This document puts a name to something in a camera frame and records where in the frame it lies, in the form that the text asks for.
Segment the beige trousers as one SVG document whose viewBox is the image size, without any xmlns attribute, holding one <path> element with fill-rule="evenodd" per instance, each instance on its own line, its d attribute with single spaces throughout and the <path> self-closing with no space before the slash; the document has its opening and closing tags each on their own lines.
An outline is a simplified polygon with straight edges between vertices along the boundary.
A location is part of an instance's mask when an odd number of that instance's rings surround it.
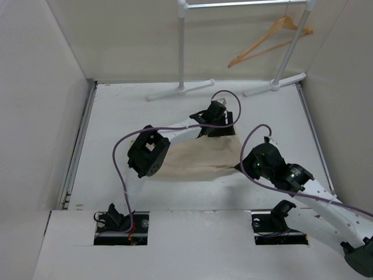
<svg viewBox="0 0 373 280">
<path fill-rule="evenodd" d="M 202 181 L 228 176 L 240 159 L 238 136 L 207 137 L 172 146 L 160 170 L 152 176 L 158 181 Z"/>
</svg>

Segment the wooden clothes hanger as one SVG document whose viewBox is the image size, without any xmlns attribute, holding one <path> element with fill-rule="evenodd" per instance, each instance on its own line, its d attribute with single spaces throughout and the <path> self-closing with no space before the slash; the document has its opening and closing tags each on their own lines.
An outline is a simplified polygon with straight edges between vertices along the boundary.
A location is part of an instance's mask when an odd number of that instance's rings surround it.
<svg viewBox="0 0 373 280">
<path fill-rule="evenodd" d="M 266 53 L 269 53 L 273 50 L 276 50 L 280 47 L 286 46 L 292 42 L 291 40 L 285 41 L 281 44 L 274 45 L 270 48 L 267 48 L 261 52 L 258 52 L 256 54 L 250 55 L 251 52 L 253 52 L 255 49 L 257 49 L 260 45 L 262 45 L 265 41 L 268 41 L 271 37 L 273 37 L 278 31 L 282 29 L 292 30 L 296 31 L 298 29 L 298 26 L 294 24 L 293 19 L 290 16 L 283 16 L 279 20 L 277 20 L 270 28 L 269 30 L 253 45 L 249 46 L 246 50 L 244 50 L 242 53 L 238 54 L 235 58 L 233 58 L 230 63 L 228 64 L 228 68 L 232 68 L 233 66 L 242 63 L 244 61 L 250 60 L 252 58 L 258 57 L 260 55 L 264 55 Z"/>
</svg>

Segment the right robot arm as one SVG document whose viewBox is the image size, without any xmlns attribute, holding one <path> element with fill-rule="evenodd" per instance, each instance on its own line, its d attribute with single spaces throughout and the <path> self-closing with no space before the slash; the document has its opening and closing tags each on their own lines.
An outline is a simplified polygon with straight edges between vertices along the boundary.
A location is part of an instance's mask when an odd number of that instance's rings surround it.
<svg viewBox="0 0 373 280">
<path fill-rule="evenodd" d="M 254 183 L 269 180 L 271 190 L 311 209 L 306 213 L 291 201 L 280 201 L 270 213 L 274 229 L 306 233 L 342 255 L 355 272 L 372 277 L 372 221 L 361 216 L 361 210 L 342 204 L 302 166 L 286 163 L 269 141 L 254 147 L 248 156 L 241 155 L 235 168 Z"/>
</svg>

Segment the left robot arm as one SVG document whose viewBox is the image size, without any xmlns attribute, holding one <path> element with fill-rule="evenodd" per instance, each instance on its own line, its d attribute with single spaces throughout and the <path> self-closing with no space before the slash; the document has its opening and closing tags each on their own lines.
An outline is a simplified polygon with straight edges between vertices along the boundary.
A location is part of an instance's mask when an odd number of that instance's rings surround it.
<svg viewBox="0 0 373 280">
<path fill-rule="evenodd" d="M 223 103 L 212 100 L 207 109 L 191 114 L 183 122 L 170 127 L 147 125 L 118 140 L 112 150 L 112 161 L 122 184 L 128 214 L 119 212 L 115 204 L 111 203 L 107 211 L 94 215 L 94 220 L 103 224 L 98 233 L 129 233 L 134 230 L 136 192 L 143 188 L 149 177 L 161 169 L 170 147 L 199 137 L 234 135 L 234 125 L 240 119 L 241 113 L 242 107 L 239 105 L 238 116 L 233 118 L 233 113 L 228 111 Z M 128 171 L 126 176 L 123 176 L 116 160 L 116 151 L 124 140 L 132 136 L 136 138 L 127 152 Z"/>
</svg>

